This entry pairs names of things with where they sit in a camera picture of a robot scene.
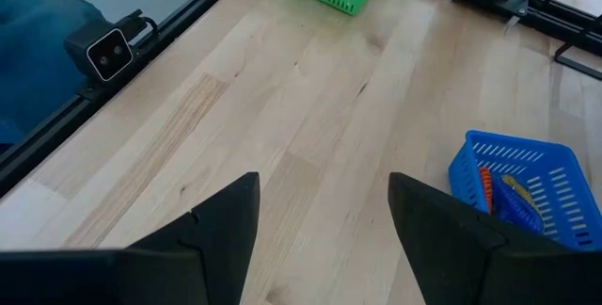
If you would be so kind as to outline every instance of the blue cloth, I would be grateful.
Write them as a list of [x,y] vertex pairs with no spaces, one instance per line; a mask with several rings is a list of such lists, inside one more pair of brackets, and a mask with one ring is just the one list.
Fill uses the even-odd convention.
[[74,95],[84,76],[63,41],[102,18],[84,0],[0,0],[0,143],[25,136]]

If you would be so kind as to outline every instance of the blue basket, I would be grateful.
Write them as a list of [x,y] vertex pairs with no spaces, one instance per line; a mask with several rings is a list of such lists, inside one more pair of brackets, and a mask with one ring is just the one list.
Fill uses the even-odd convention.
[[571,149],[560,144],[468,131],[450,165],[451,193],[486,212],[479,168],[527,184],[544,235],[579,250],[602,249],[602,216]]

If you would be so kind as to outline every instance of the yellow object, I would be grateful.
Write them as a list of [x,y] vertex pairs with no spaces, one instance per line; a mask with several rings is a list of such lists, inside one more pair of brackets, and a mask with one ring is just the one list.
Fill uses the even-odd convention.
[[522,199],[527,201],[535,210],[537,210],[537,213],[539,213],[539,209],[537,208],[537,206],[535,206],[535,201],[533,201],[533,197],[531,196],[529,191],[527,191],[527,189],[525,189],[525,187],[523,187],[521,184],[519,184],[513,176],[504,174],[501,176],[501,180],[503,180],[504,183],[506,183],[514,191],[516,191],[516,193],[518,193],[518,195]]

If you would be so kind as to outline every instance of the wooden table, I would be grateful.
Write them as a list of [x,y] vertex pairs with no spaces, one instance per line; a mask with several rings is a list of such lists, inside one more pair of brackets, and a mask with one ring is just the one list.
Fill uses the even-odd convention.
[[124,247],[252,170],[243,304],[422,303],[391,171],[449,190],[482,129],[569,145],[602,201],[602,84],[558,44],[446,0],[220,0],[2,199],[0,247]]

